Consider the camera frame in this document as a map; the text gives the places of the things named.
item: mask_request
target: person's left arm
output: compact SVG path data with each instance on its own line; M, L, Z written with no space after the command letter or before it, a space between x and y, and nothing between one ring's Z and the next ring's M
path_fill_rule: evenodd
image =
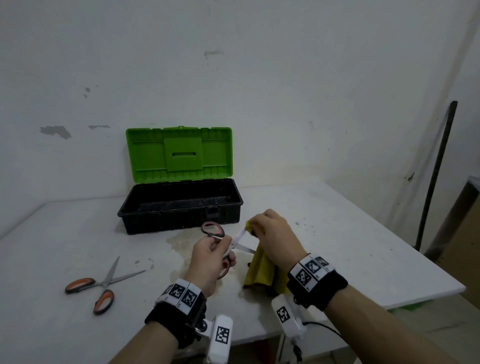
M219 243L211 237L199 240L193 247L192 260L184 279L202 290L210 297L216 288L216 280L222 271L222 258L232 241L225 236ZM236 264L235 254L230 252L231 266ZM123 363L170 363L179 342L175 336L156 321L150 321L121 349L110 361L111 364Z

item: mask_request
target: person's left hand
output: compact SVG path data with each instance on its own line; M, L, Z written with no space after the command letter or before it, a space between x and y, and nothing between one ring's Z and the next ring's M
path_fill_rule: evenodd
M222 258L232 242L232 237L225 235L217 242L217 239L208 236L197 241L193 246L192 260L184 278L200 288L205 297L210 297L215 292L216 280L225 269ZM230 251L228 256L231 259L230 266L235 266L235 253Z

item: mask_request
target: person's right arm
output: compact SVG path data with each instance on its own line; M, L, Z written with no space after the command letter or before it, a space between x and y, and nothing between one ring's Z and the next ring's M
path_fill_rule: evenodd
M307 255L287 221L275 211L266 210L249 221L267 256L283 271L289 272ZM365 364L457 363L350 285L333 296L324 313Z

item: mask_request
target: black pole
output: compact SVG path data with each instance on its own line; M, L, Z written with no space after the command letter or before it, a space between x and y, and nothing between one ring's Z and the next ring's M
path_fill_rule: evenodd
M440 142L440 148L438 149L437 160L433 167L432 178L430 179L430 185L428 186L427 197L425 197L425 204L423 205L423 211L421 213L419 232L417 234L417 241L415 242L415 249L420 251L421 240L423 238L423 231L425 230L425 223L427 222L428 210L430 209L430 202L432 202L433 191L437 183L438 173L440 172L440 166L442 165L442 159L444 158L445 149L447 147L448 136L452 129L453 118L455 117L456 107L458 101L452 101L448 107L447 122L445 124L444 134L442 141Z

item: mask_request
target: water stain on table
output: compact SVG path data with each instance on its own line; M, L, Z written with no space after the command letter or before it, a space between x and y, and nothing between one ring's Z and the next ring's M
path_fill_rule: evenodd
M172 250L180 254L180 257L183 259L183 264L180 269L175 269L170 273L170 283L174 283L178 278L185 276L192 259L193 246L203 237L205 237L205 234L202 233L200 228L190 228L183 229L179 234L167 239L167 243L171 246ZM214 295L218 294L221 285L222 280L218 280Z

